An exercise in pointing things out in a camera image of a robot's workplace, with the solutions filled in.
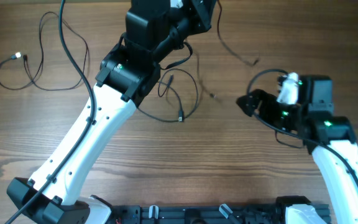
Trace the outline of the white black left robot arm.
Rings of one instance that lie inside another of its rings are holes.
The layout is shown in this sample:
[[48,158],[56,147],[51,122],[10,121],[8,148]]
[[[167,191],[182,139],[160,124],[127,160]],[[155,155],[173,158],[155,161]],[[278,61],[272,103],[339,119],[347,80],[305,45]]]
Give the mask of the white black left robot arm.
[[7,194],[36,223],[109,223],[112,205],[80,195],[85,179],[114,133],[160,80],[160,62],[211,28],[214,1],[132,1],[126,31],[102,60],[89,100],[53,154]]

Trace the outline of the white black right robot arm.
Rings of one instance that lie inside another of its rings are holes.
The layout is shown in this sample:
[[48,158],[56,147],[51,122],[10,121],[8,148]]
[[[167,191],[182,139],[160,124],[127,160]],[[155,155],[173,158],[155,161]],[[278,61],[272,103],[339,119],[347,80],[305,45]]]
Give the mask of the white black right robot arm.
[[236,103],[275,131],[302,141],[326,184],[338,223],[358,223],[358,144],[351,122],[334,115],[326,75],[281,72],[277,96],[247,87]]

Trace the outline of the black cable silver USB plug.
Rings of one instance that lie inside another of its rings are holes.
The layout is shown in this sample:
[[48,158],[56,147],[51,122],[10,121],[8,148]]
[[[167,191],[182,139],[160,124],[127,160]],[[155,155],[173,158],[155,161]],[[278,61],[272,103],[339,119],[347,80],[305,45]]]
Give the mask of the black cable silver USB plug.
[[21,54],[20,52],[17,52],[15,54],[11,55],[9,58],[3,60],[0,63],[0,70],[2,69],[2,66],[5,63],[8,63],[10,61],[17,60],[17,59],[21,58],[23,60],[24,70],[27,75],[27,78],[29,79],[29,82],[21,87],[13,88],[13,87],[9,87],[9,86],[6,86],[5,84],[3,84],[0,79],[1,87],[5,88],[7,90],[18,91],[18,90],[23,90],[25,88],[28,88],[28,87],[34,85],[36,88],[43,90],[43,91],[67,91],[67,90],[74,90],[75,88],[78,88],[81,85],[81,82],[82,82],[81,78],[73,86],[66,87],[66,88],[44,88],[37,84],[37,81],[42,76],[42,72],[44,70],[45,51],[44,51],[44,46],[42,43],[42,31],[43,31],[44,25],[47,23],[47,21],[45,21],[45,17],[49,16],[49,15],[54,15],[56,18],[58,18],[58,14],[56,12],[47,11],[45,14],[42,15],[42,17],[39,20],[38,38],[39,38],[41,59],[40,59],[40,63],[39,63],[39,66],[38,66],[38,69],[37,69],[35,75],[32,75],[30,72],[28,55]]

